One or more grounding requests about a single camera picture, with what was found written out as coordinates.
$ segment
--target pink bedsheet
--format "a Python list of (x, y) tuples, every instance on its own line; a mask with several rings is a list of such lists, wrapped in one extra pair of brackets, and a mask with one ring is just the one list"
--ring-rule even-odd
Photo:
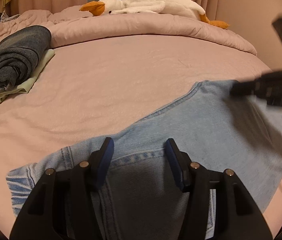
[[(150, 16), (111, 17), (95, 19), (92, 27), (93, 18), (42, 22), (51, 30), (53, 47), (84, 41), (78, 41), (82, 36), (89, 41), (56, 48), (29, 94), (10, 96), (0, 105), (0, 229), (6, 235), (14, 223), (5, 182), (9, 170), (88, 137), (116, 133), (185, 94), (196, 81), (245, 79), (269, 70), (252, 54), (253, 46), (230, 31), (160, 15), (165, 18), (158, 18), (162, 28), (156, 32), (165, 33), (121, 36), (137, 34), (137, 24), (145, 32), (140, 34), (153, 31)], [(126, 26), (105, 37), (120, 37), (97, 38), (97, 26), (111, 28), (110, 19)], [(180, 36), (170, 36), (176, 32)], [(275, 235), (282, 225), (282, 182), (264, 216)]]

